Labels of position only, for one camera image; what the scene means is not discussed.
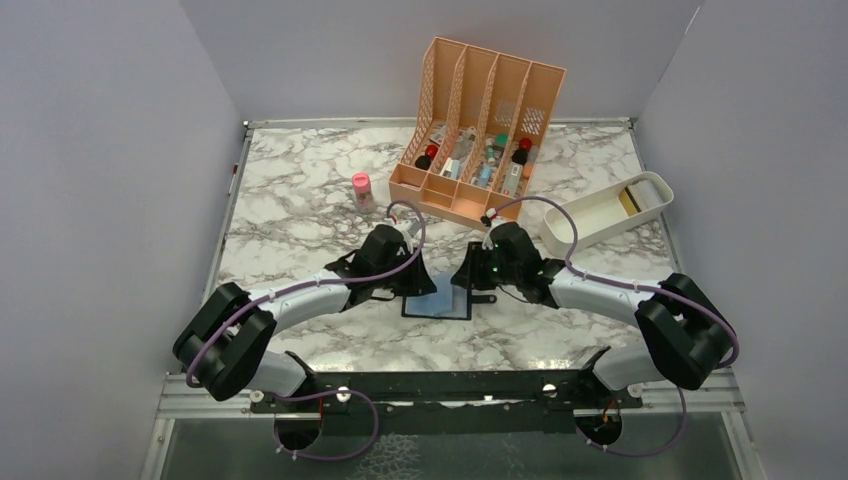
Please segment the black leather card holder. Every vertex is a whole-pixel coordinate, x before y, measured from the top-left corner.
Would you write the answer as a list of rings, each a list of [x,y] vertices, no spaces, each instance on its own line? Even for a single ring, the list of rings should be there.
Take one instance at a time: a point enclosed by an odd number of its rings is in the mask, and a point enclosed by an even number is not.
[[[476,306],[493,305],[493,294],[475,294],[470,290],[452,287],[451,291],[404,297],[400,315],[404,318],[470,321]]]

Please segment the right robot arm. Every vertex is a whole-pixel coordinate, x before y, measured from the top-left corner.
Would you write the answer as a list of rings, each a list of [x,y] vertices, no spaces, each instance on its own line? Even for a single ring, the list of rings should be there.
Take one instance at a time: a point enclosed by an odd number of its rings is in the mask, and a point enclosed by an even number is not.
[[[470,243],[451,282],[472,290],[512,286],[531,304],[599,314],[638,329],[640,341],[605,347],[578,371],[575,395],[600,407],[630,385],[668,380],[699,389],[734,348],[734,331],[687,276],[649,284],[579,273],[568,261],[545,258],[515,222],[492,227]]]

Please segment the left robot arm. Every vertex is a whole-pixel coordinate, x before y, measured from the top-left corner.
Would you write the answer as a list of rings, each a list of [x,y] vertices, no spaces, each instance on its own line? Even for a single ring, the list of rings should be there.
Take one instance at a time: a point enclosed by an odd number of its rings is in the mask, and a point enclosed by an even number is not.
[[[217,287],[178,336],[173,355],[186,384],[224,401],[245,389],[276,394],[290,410],[313,401],[310,367],[293,353],[274,353],[272,337],[307,320],[342,313],[372,300],[377,290],[421,296],[436,287],[420,249],[412,246],[417,220],[377,225],[360,248],[307,280],[247,291],[233,282]]]

